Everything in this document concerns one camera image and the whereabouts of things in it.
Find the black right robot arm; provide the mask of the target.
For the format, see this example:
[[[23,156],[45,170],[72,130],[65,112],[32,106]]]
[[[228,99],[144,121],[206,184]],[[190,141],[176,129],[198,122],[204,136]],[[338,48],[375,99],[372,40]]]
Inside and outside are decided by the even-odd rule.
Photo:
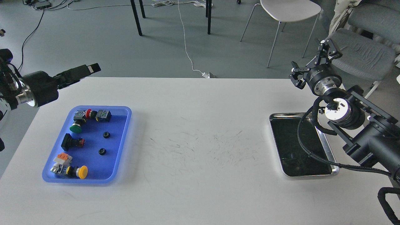
[[[342,53],[331,39],[323,40],[315,57],[304,67],[291,62],[289,75],[295,87],[307,84],[317,96],[297,126],[297,139],[309,157],[328,165],[359,172],[379,173],[399,184],[400,153],[398,120],[377,107],[355,85],[347,91],[340,88],[341,77],[331,63]],[[310,115],[313,126],[324,134],[338,135],[345,141],[347,155],[358,165],[345,165],[319,157],[308,150],[300,136],[300,127]]]

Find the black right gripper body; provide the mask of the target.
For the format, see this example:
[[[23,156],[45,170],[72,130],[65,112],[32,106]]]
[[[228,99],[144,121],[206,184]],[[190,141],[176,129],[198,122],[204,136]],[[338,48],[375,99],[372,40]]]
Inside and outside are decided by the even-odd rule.
[[[320,64],[310,69],[305,81],[316,96],[330,94],[334,88],[342,85],[342,79],[331,64]]]

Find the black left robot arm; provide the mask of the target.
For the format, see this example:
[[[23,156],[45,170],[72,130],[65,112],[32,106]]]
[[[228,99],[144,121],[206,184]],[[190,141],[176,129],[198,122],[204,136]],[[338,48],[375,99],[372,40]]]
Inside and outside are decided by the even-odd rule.
[[[98,63],[81,65],[63,71],[54,77],[44,71],[21,76],[11,63],[13,55],[9,49],[0,50],[1,63],[1,128],[8,123],[11,111],[18,105],[27,103],[38,108],[59,97],[59,90],[78,83],[94,73],[101,71]]]

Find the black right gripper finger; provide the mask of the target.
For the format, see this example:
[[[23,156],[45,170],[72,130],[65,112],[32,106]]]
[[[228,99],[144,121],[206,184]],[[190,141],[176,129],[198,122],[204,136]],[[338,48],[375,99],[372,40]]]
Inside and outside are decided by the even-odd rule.
[[[309,85],[309,81],[305,78],[307,73],[310,72],[311,67],[299,67],[298,64],[294,61],[291,62],[292,70],[289,75],[289,79],[294,84],[296,88],[303,89],[306,84]]]
[[[341,58],[342,55],[341,51],[336,48],[333,40],[323,40],[318,47],[317,54],[311,60],[311,68],[317,65],[331,63],[334,59]]]

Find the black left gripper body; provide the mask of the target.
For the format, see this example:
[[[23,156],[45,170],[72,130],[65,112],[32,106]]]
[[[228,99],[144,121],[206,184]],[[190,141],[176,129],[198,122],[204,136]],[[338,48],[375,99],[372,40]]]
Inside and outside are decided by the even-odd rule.
[[[18,104],[27,103],[38,108],[57,100],[59,96],[56,81],[44,71],[27,74],[20,82],[21,93],[16,96]]]

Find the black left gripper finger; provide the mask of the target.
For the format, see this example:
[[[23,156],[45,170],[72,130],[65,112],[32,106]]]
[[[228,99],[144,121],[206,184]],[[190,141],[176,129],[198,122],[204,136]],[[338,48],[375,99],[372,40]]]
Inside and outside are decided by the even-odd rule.
[[[66,88],[99,71],[101,71],[101,68],[98,63],[94,63],[92,65],[81,65],[76,68],[63,71],[56,75],[57,88]]]

